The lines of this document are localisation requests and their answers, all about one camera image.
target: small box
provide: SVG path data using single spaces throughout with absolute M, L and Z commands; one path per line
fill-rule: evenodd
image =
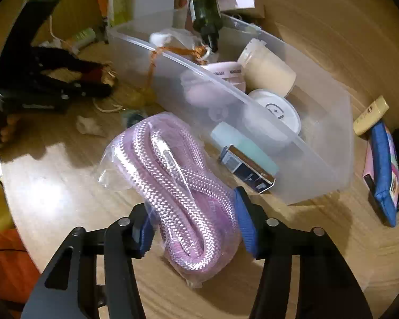
M 265 6 L 260 0 L 217 0 L 221 12 L 247 14 L 254 18 L 265 17 Z
M 264 171 L 235 146 L 226 146 L 220 154 L 220 162 L 231 173 L 254 189 L 257 193 L 266 192 L 275 184 L 275 178 Z

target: wooden table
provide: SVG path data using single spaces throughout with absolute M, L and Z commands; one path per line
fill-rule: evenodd
M 265 29 L 347 84 L 354 117 L 383 93 L 394 107 L 386 122 L 399 126 L 399 14 L 390 0 L 264 2 Z M 97 44 L 86 49 L 82 57 L 106 61 L 107 51 Z M 95 117 L 106 137 L 77 132 L 77 115 Z M 64 116 L 26 121 L 21 135 L 3 151 L 9 206 L 40 270 L 72 228 L 107 227 L 142 202 L 133 190 L 113 192 L 103 188 L 94 174 L 104 148 L 120 131 L 118 114 L 103 114 L 93 109 L 91 102 L 78 102 Z M 292 206 L 270 194 L 253 195 L 252 200 L 292 228 L 323 227 L 343 253 L 377 317 L 399 292 L 399 224 L 396 228 L 381 225 L 367 202 L 368 191 L 361 179 L 365 147 L 364 140 L 355 139 L 354 176 L 345 190 Z M 289 318 L 295 316 L 298 264 L 294 257 Z M 262 264 L 252 261 L 241 246 L 233 261 L 202 289 L 189 289 L 163 261 L 157 238 L 146 257 L 134 261 L 134 269 L 149 319 L 223 319 L 248 317 Z

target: transparent plastic wrapper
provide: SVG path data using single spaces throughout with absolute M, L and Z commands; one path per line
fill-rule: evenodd
M 157 218 L 165 256 L 198 287 L 234 256 L 240 233 L 234 194 L 207 167 L 189 126 L 175 115 L 151 116 L 106 148 L 99 182 L 133 187 Z

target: metal screw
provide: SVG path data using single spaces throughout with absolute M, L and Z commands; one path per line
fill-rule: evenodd
M 120 227 L 125 227 L 126 225 L 129 225 L 129 224 L 130 224 L 130 219 L 128 219 L 127 217 L 123 217 L 118 220 L 118 225 Z
M 323 230 L 321 227 L 313 228 L 313 232 L 317 236 L 324 236 L 325 235 L 325 230 Z
M 279 221 L 276 218 L 268 218 L 266 223 L 270 227 L 276 227 L 279 224 Z
M 83 228 L 77 227 L 71 231 L 71 234 L 73 234 L 74 236 L 77 236 L 77 235 L 80 235 L 82 232 L 83 232 Z

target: bottle label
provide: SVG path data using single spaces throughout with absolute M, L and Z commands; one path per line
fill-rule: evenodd
M 191 0 L 189 3 L 189 9 L 190 9 L 190 17 L 192 19 L 192 22 L 195 21 L 195 7 L 194 7 L 194 0 Z

